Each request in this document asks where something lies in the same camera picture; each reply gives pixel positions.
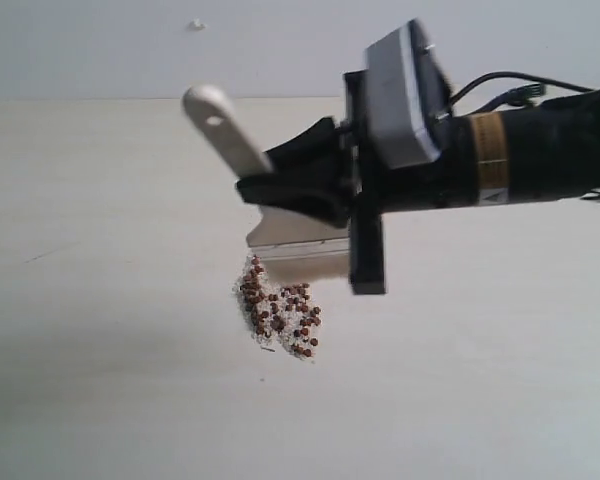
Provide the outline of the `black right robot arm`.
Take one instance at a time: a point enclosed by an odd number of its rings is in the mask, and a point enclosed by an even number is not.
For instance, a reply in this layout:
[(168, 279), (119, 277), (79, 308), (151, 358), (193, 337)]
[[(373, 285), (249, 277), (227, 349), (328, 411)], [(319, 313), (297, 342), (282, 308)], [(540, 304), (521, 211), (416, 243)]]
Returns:
[(343, 125), (320, 119), (268, 151), (269, 171), (236, 184), (242, 200), (261, 209), (247, 242), (274, 282), (344, 275), (357, 295), (383, 294), (388, 213), (600, 201), (600, 89), (448, 115), (436, 161), (392, 168), (371, 138), (366, 73), (344, 81)]

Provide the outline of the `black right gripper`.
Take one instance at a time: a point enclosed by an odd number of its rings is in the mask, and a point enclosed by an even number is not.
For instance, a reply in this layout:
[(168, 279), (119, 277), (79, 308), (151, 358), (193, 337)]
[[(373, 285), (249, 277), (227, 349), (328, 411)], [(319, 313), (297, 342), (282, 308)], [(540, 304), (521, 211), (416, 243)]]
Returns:
[[(478, 168), (468, 115), (451, 119), (449, 143), (437, 161), (399, 169), (385, 166), (367, 133), (370, 107), (364, 96), (365, 80), (362, 70), (344, 75), (347, 119), (352, 125), (337, 123), (333, 117), (319, 119), (290, 140), (265, 151), (271, 165), (269, 174), (240, 179), (235, 188), (246, 204), (298, 213), (336, 228), (348, 224), (351, 211), (352, 291), (356, 295), (383, 295), (382, 215), (475, 206), (479, 199)], [(349, 144), (357, 148), (355, 167), (360, 190), (354, 201), (350, 186), (342, 185), (339, 178), (306, 176), (350, 175), (353, 160)]]

